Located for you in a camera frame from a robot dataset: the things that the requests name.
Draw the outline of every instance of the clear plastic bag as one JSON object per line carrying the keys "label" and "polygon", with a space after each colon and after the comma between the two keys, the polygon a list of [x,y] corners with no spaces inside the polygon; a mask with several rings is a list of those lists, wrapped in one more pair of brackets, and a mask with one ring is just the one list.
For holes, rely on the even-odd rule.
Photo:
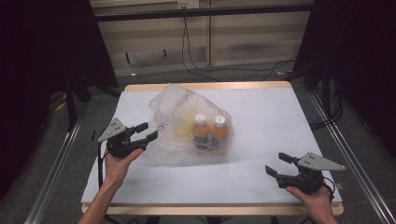
{"label": "clear plastic bag", "polygon": [[189,156],[222,156],[233,138],[232,117],[204,96],[169,84],[149,102],[158,139],[147,154],[160,164],[177,165]]}

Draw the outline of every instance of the black curtain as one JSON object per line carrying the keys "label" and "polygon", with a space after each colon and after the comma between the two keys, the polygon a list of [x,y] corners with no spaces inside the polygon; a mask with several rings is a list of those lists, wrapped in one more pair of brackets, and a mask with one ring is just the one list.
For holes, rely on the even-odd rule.
{"label": "black curtain", "polygon": [[331,66],[349,101],[396,156],[396,5],[355,1]]}
{"label": "black curtain", "polygon": [[118,86],[88,0],[0,1],[0,199],[35,148],[50,96],[66,81]]}

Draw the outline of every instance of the bottle cap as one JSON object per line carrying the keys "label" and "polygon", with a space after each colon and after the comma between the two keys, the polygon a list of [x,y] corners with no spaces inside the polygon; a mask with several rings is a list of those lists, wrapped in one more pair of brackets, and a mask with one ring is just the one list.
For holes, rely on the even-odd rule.
{"label": "bottle cap", "polygon": [[205,114],[197,114],[195,115],[194,122],[198,126],[203,126],[206,124],[206,115]]}
{"label": "bottle cap", "polygon": [[215,118],[215,125],[218,128],[224,128],[226,123],[225,123],[225,118],[222,115],[219,115]]}

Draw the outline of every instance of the floor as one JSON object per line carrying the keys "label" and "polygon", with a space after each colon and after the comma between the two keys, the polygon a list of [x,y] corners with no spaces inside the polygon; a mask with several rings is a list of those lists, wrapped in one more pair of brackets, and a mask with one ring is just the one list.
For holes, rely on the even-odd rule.
{"label": "floor", "polygon": [[[214,79],[221,81],[263,80],[267,75],[270,75],[269,72],[274,65],[276,63],[248,63],[221,67],[232,68],[227,71],[203,72],[193,69],[192,72],[195,74],[186,70],[174,70],[123,76],[118,77],[120,87],[116,90],[120,91],[129,84],[207,82],[214,81]],[[252,71],[252,69],[261,69],[261,71]],[[280,80],[283,77],[277,75],[276,71],[291,69],[292,63],[286,63],[285,66],[277,68],[265,80]],[[320,118],[320,114],[313,104],[311,93],[304,89],[303,80],[299,78],[293,80],[291,84],[308,122]],[[72,136],[73,144],[71,146],[64,145],[64,139],[71,138],[70,135],[72,135],[66,131],[67,107],[60,111],[53,109],[49,111],[35,154],[26,164],[23,173],[14,182],[6,198],[0,202],[0,223],[22,223],[25,220],[26,223],[76,223],[79,220],[82,215],[79,200],[96,157],[96,144],[92,141],[92,137],[94,131],[102,130],[107,126],[118,101],[117,98],[106,95],[97,89],[90,89],[90,92],[92,93],[90,102],[80,103],[77,101],[77,112],[81,121],[78,126],[78,134]],[[380,196],[377,199],[384,200],[390,215],[386,220],[379,215],[378,209],[375,210],[375,202],[367,197],[369,192],[366,192],[362,187],[359,175],[352,172],[352,165],[346,160],[347,155],[334,141],[330,129],[325,127],[313,131],[323,155],[331,160],[339,160],[349,168],[344,173],[332,174],[338,184],[345,207],[344,214],[337,219],[340,223],[394,223],[392,213],[396,210],[396,193],[393,190],[393,186],[396,186],[396,159],[390,156],[380,138],[364,127],[364,118],[347,99],[343,97],[342,102],[344,114],[336,122],[336,127],[352,148],[364,175],[367,175],[375,186]],[[59,100],[54,101],[51,107],[57,103]],[[60,148],[65,147],[68,151],[63,158],[60,158]],[[43,190],[48,176],[53,172],[51,169],[55,161],[61,161],[62,169],[58,171],[59,176],[53,180],[53,188]],[[43,194],[48,194],[49,198],[40,203],[39,216],[31,218],[31,209],[37,198]],[[120,223],[135,223],[132,222],[134,219],[144,223],[147,220],[146,217],[115,218]],[[280,217],[279,222],[299,223],[303,219],[304,217]]]}

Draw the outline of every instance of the wrist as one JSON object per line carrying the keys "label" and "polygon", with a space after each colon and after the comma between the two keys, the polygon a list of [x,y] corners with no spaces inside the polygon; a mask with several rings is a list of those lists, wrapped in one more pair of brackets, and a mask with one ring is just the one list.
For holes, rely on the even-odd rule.
{"label": "wrist", "polygon": [[102,188],[117,191],[122,185],[122,182],[117,181],[115,178],[107,177],[103,182]]}

